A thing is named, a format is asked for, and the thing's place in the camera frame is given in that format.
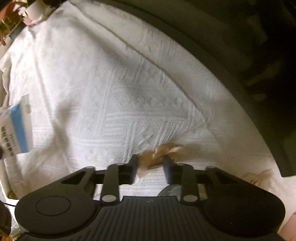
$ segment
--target green leaf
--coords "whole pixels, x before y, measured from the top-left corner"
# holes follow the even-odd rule
[[[28,7],[28,4],[26,2],[16,2],[15,4],[20,5],[22,7]]]

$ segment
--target white fabric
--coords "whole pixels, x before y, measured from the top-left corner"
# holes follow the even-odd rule
[[[195,168],[218,166],[239,177],[272,168],[287,220],[296,210],[296,180],[280,177],[259,132],[215,76],[140,19],[73,2],[26,28],[1,61],[10,71],[10,103],[29,93],[32,104],[35,148],[5,161],[18,197],[82,167],[103,169],[171,140],[191,149],[184,161]],[[165,186],[159,168],[121,194],[157,195]]]

